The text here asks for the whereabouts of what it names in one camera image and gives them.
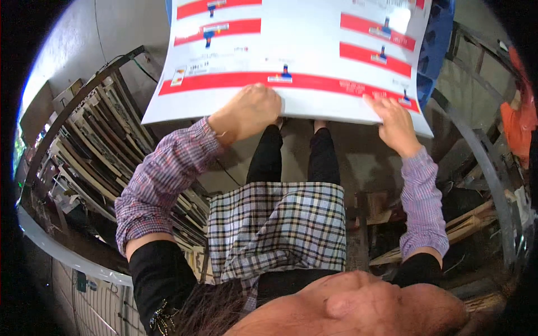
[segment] woman's left hand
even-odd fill
[[[249,138],[273,123],[282,112],[282,99],[258,83],[245,86],[223,108],[212,114],[209,126],[223,145]]]

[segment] checkered apron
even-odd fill
[[[345,267],[344,189],[325,182],[253,182],[211,200],[215,284],[241,279],[244,313],[266,272]]]

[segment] woman's right hand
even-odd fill
[[[383,125],[379,126],[381,140],[402,158],[414,157],[422,145],[416,138],[409,112],[394,98],[374,100],[369,95],[363,95],[363,99],[383,121]]]
[[[282,111],[282,99],[261,83],[245,86],[226,106],[208,119],[209,126],[221,135],[223,145],[249,138],[272,124]]]

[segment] orange cloth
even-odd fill
[[[519,122],[521,128],[525,131],[533,131],[538,125],[538,117],[536,116],[536,105],[534,105],[534,95],[532,85],[527,77],[523,63],[519,58],[514,47],[508,48],[510,60],[514,68],[521,75],[520,92],[521,92],[521,107],[518,109]]]
[[[521,166],[528,169],[532,132],[521,127],[521,114],[512,109],[508,103],[501,105],[501,117],[510,150],[519,157]]]

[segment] black shirt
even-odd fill
[[[131,256],[129,269],[133,279],[133,294],[140,321],[148,335],[160,334],[150,328],[150,319],[163,299],[180,309],[196,286],[196,277],[176,243],[152,241],[138,248]],[[338,273],[324,269],[293,269],[269,272],[260,276],[258,303],[298,292],[308,284],[327,275]],[[420,253],[406,260],[391,283],[400,287],[416,283],[437,285],[441,268],[430,254]]]

